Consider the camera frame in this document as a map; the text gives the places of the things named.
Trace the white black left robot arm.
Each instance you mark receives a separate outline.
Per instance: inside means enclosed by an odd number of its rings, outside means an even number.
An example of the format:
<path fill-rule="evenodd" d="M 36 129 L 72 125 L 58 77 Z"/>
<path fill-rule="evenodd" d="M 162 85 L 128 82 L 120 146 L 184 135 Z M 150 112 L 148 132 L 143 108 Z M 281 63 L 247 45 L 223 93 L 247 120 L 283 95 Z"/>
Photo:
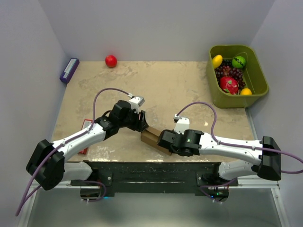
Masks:
<path fill-rule="evenodd" d="M 143 103 L 144 98 L 140 96 L 128 101 L 119 100 L 111 111 L 81 131 L 53 142 L 40 141 L 26 166 L 27 172 L 46 191 L 63 181 L 82 180 L 86 185 L 94 185 L 98 181 L 97 172 L 85 162 L 70 163 L 69 159 L 116 135 L 121 128 L 137 132 L 147 129 L 145 111 L 139 109 Z"/>

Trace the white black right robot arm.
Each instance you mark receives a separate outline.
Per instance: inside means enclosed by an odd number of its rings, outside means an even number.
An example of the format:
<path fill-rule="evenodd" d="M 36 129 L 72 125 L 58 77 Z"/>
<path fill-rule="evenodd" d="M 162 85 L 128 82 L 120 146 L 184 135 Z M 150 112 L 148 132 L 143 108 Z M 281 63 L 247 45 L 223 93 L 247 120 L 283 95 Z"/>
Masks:
<path fill-rule="evenodd" d="M 210 134 L 197 130 L 188 129 L 184 133 L 163 130 L 157 144 L 184 157 L 217 155 L 234 158 L 232 162 L 221 162 L 211 173 L 211 181 L 217 186 L 247 175 L 271 181 L 281 180 L 280 149 L 272 137 L 264 136 L 262 140 L 218 137 L 214 140 Z"/>

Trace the brown cardboard box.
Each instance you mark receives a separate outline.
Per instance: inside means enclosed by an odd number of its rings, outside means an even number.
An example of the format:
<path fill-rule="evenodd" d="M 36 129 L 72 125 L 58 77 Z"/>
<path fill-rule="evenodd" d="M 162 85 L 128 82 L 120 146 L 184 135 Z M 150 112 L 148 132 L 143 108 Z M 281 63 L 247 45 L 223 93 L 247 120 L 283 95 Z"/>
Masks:
<path fill-rule="evenodd" d="M 160 147 L 158 145 L 158 139 L 159 139 L 160 133 L 161 133 L 160 130 L 149 126 L 147 129 L 145 129 L 143 132 L 141 132 L 141 141 L 144 142 L 145 144 L 155 148 L 161 154 L 171 156 L 171 152 L 169 152 L 167 149 Z"/>

